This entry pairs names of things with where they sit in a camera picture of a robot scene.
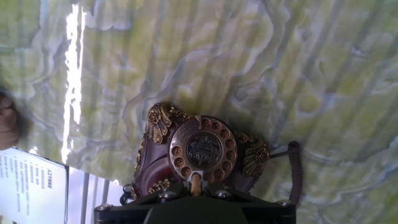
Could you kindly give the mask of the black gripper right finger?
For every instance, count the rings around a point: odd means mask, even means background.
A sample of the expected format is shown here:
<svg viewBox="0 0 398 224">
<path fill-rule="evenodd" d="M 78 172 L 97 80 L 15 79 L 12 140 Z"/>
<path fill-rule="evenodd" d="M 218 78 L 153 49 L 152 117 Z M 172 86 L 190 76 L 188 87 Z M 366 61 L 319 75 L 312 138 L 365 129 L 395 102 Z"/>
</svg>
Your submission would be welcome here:
<svg viewBox="0 0 398 224">
<path fill-rule="evenodd" d="M 221 183 L 204 183 L 210 199 L 206 213 L 213 223 L 295 224 L 295 204 L 289 200 L 267 202 Z"/>
</svg>

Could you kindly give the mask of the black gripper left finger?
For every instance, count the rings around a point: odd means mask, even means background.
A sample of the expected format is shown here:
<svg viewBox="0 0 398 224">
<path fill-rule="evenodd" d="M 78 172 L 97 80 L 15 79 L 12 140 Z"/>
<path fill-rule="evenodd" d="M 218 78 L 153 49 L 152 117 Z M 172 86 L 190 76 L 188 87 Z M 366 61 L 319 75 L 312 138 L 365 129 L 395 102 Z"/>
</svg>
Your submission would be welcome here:
<svg viewBox="0 0 398 224">
<path fill-rule="evenodd" d="M 171 202 L 190 195 L 185 184 L 170 183 L 166 189 L 133 199 L 132 184 L 123 187 L 121 206 L 103 203 L 94 209 L 94 224 L 144 223 L 150 210 L 157 205 Z"/>
</svg>

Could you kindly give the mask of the person's bare hand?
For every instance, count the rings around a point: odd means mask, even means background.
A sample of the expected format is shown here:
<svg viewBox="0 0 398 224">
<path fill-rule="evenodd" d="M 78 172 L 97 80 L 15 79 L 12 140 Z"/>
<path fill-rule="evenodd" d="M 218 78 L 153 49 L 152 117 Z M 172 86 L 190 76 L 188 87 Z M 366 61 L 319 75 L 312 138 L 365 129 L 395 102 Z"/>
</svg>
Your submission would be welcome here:
<svg viewBox="0 0 398 224">
<path fill-rule="evenodd" d="M 18 144 L 20 132 L 17 120 L 18 114 L 13 102 L 1 93 L 0 150 L 6 150 Z"/>
</svg>

